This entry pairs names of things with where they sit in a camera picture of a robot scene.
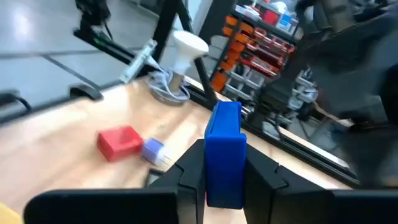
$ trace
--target black pole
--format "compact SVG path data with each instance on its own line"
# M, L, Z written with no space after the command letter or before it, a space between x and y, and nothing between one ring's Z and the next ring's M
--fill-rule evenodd
M154 36L152 37L152 39L157 42L152 58L157 62L163 54L170 31L173 29L174 17L177 13L177 7L175 7L175 5L180 1L181 0L165 0L162 4L159 20L156 25Z

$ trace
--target table surface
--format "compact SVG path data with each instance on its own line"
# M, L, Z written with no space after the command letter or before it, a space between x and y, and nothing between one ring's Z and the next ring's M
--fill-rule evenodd
M158 102L141 79L105 91L104 100L99 102L77 100L11 122L0 127L0 203L22 214L29 199L46 190L142 187L152 165L138 156L106 162L95 146L98 131L131 125L142 138L163 142L171 149L167 156L176 161L203 138L210 115L211 111L192 101L181 107ZM296 174L327 189L348 189L253 134L242 132L250 145ZM321 151L286 130L283 133ZM245 223L245 219L242 210L206 208L205 223L213 222Z

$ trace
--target red block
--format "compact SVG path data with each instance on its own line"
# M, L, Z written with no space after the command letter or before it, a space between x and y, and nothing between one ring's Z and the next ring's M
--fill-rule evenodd
M97 147L108 161L141 152L144 140L130 126L100 131Z

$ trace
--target shelving unit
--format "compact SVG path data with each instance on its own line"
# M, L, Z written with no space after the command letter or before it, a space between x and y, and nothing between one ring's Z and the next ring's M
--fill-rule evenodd
M254 92L266 79L272 79L282 71L295 50L297 40L294 34L298 21L290 18L291 24L283 29L279 24L285 24L286 15L272 6L267 6L267 10L264 16L273 16L273 23L264 22L267 17L254 16L242 6L236 6L226 17L223 32L229 40L213 69L211 84L216 91L231 99L252 100ZM248 72L233 72L238 63L244 65ZM251 81L253 77L257 77L256 82Z

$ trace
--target gray floor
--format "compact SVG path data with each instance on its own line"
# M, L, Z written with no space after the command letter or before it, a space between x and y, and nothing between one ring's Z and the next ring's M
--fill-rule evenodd
M108 6L115 41L139 50L152 37L158 18L129 0L109 0ZM115 81L125 67L73 36L80 20L74 1L3 0L0 15L0 91L17 89L33 107L68 97L68 87L86 79L99 86ZM0 118L23 109L18 104L2 108Z

